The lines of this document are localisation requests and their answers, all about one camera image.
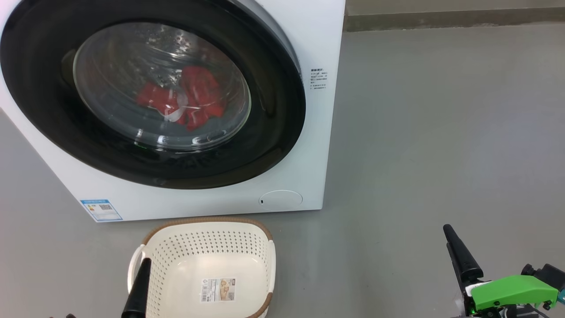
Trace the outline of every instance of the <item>basket bottom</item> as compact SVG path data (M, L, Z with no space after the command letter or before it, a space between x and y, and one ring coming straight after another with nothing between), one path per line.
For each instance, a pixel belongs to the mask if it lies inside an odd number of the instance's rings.
M169 268L163 286L164 298L162 298L159 317L250 316L261 308L267 297L267 274L263 260L247 254L188 256ZM212 293L210 290L204 290L205 295L203 295L203 280L217 278L235 279L234 300L203 301Z

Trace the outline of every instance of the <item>gray floor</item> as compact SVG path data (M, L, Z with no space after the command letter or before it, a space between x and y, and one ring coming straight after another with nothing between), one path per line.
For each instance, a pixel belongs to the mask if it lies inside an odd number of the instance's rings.
M324 209L250 216L277 245L269 317L456 315L444 223L487 278L565 268L564 34L344 35ZM95 224L5 115L0 147L2 316L117 317L162 222Z

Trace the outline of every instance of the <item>basket handle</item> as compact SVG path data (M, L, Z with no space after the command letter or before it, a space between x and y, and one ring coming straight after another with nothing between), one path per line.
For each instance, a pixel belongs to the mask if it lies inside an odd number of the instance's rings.
M275 243L270 240L269 241L270 250L271 250L271 282L269 283L269 293L272 293L275 289L275 274L277 272L277 253L275 251Z
M132 255L132 259L129 261L129 267L128 267L128 294L132 291L132 286L133 286L133 279L135 277L133 271L136 268L136 262L137 260L140 258L140 254L143 250L143 248L145 247L145 244L141 244L139 245L138 248L136 248L136 251L133 253Z

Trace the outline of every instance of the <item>barcode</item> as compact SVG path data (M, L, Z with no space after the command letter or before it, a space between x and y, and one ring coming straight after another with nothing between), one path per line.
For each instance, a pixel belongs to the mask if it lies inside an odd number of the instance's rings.
M202 298L200 302L205 302L208 298L208 284L202 285Z

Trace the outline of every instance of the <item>blue and white sticker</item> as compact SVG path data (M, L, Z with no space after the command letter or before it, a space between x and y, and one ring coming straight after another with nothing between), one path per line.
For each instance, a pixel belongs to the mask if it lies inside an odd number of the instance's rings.
M123 220L108 200L80 200L80 202L88 213L98 222Z

